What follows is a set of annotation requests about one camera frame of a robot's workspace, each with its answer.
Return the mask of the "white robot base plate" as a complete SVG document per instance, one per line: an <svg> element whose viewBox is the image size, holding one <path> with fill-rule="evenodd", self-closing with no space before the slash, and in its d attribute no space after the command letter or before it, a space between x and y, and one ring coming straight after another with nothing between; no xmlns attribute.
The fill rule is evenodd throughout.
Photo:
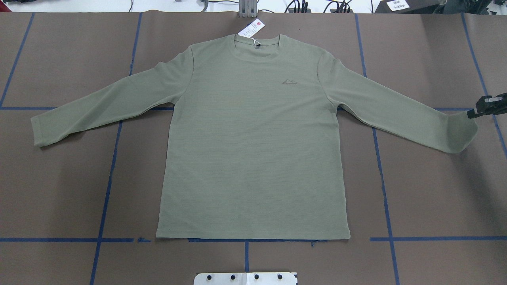
<svg viewBox="0 0 507 285"><path fill-rule="evenodd" d="M194 285L297 285L293 272L227 272L197 274Z"/></svg>

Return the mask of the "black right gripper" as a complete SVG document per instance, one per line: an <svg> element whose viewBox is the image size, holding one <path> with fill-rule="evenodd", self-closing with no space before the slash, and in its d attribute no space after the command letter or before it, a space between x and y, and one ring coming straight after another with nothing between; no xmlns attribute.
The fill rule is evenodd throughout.
<svg viewBox="0 0 507 285"><path fill-rule="evenodd" d="M507 93L497 96L482 96L476 103L476 109L467 111L468 119L484 115L502 115L507 112Z"/></svg>

